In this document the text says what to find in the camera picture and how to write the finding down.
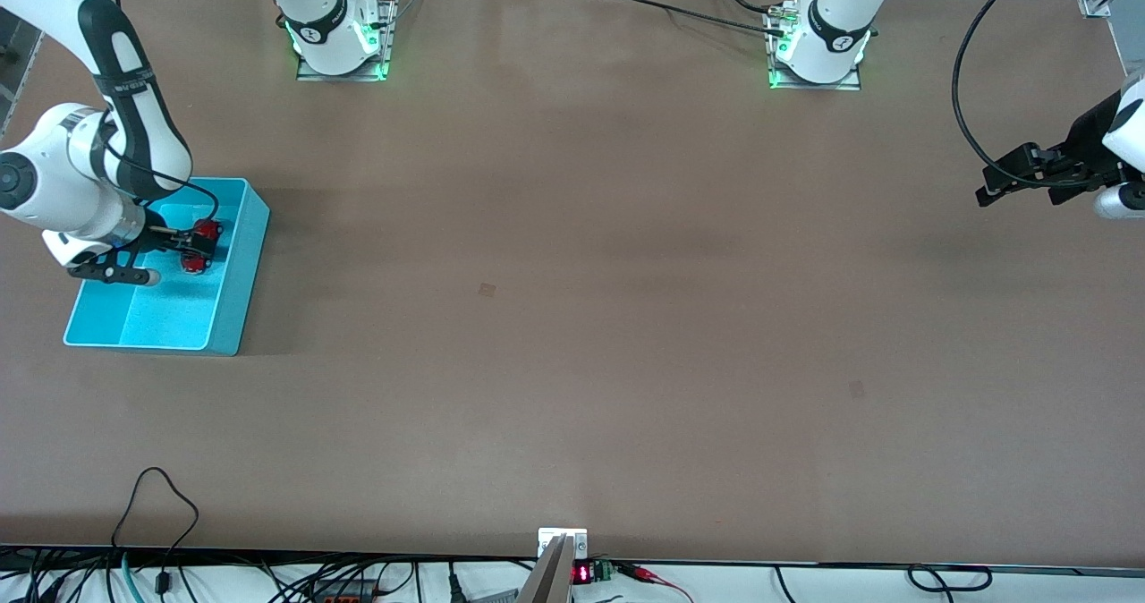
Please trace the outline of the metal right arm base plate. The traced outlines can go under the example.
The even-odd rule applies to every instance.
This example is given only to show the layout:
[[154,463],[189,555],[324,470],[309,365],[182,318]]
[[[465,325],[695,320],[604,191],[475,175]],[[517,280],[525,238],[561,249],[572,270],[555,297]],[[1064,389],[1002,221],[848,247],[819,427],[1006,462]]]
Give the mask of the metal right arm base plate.
[[396,0],[347,0],[347,14],[326,43],[311,45],[294,31],[297,81],[378,82],[387,80],[395,38]]

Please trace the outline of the red beetle toy car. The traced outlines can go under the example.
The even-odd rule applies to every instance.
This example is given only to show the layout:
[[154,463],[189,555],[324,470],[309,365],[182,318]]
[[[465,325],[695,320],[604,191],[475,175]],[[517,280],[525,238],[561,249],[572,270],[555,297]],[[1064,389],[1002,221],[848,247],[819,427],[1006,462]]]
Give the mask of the red beetle toy car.
[[[198,219],[192,227],[218,227],[218,241],[220,241],[221,236],[224,235],[224,224],[215,219]],[[206,269],[212,265],[213,259],[202,259],[202,257],[181,257],[180,264],[185,273],[204,273]]]

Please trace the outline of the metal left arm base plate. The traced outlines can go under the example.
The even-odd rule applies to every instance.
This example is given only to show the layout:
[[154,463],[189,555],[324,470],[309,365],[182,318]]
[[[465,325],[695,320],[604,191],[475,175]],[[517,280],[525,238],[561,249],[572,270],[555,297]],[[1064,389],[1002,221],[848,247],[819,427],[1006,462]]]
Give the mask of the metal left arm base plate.
[[819,49],[821,38],[805,29],[804,11],[799,0],[789,0],[761,14],[765,27],[777,31],[766,39],[769,89],[861,89],[860,64],[869,35],[854,50],[831,54]]

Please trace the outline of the blue plastic box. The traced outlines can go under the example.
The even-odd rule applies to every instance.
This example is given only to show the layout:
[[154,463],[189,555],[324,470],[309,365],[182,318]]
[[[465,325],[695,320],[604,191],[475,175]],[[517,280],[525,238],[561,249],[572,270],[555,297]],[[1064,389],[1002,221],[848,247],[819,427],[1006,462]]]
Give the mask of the blue plastic box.
[[245,178],[194,183],[220,200],[216,220],[224,231],[213,263],[203,273],[187,273],[176,255],[152,251],[139,257],[139,265],[156,270],[158,284],[82,281],[65,346],[208,357],[240,350],[270,208]]

